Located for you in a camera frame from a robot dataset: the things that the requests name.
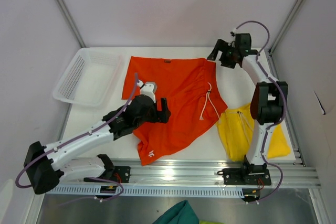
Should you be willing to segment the orange shorts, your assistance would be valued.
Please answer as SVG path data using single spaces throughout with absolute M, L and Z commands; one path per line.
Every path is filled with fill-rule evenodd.
M 171 116 L 166 124 L 145 123 L 133 134 L 141 165 L 177 153 L 207 132 L 227 109 L 217 87 L 216 63 L 205 58 L 163 59 L 132 56 L 124 80 L 122 99 L 129 98 L 138 75 L 155 82 L 157 99 L 165 98 Z

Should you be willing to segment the yellow shorts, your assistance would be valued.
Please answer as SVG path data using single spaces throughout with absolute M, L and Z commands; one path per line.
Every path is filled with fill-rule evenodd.
M 228 158 L 233 162 L 242 162 L 249 150 L 254 130 L 250 103 L 236 109 L 227 109 L 221 114 L 216 126 Z M 290 147 L 281 125 L 277 125 L 270 140 L 267 158 L 284 157 L 288 154 Z

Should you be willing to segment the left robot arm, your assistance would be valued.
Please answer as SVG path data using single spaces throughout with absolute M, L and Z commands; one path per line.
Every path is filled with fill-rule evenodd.
M 167 100 L 162 98 L 157 105 L 147 95 L 137 95 L 129 104 L 111 111 L 89 130 L 68 140 L 47 145 L 39 141 L 28 148 L 23 171 L 36 195 L 47 193 L 60 182 L 84 179 L 87 182 L 110 181 L 114 165 L 108 155 L 93 158 L 80 155 L 103 144 L 132 134 L 144 123 L 166 124 L 171 116 Z

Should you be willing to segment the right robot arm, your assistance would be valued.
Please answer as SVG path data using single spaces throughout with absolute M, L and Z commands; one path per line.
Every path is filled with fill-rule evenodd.
M 244 156 L 240 179 L 251 184 L 267 171 L 266 151 L 274 131 L 286 116 L 288 85 L 278 81 L 259 61 L 260 52 L 251 48 L 251 35 L 232 31 L 232 42 L 218 39 L 207 60 L 214 61 L 220 52 L 220 65 L 234 69 L 239 65 L 255 85 L 250 103 L 255 121 L 251 146 Z

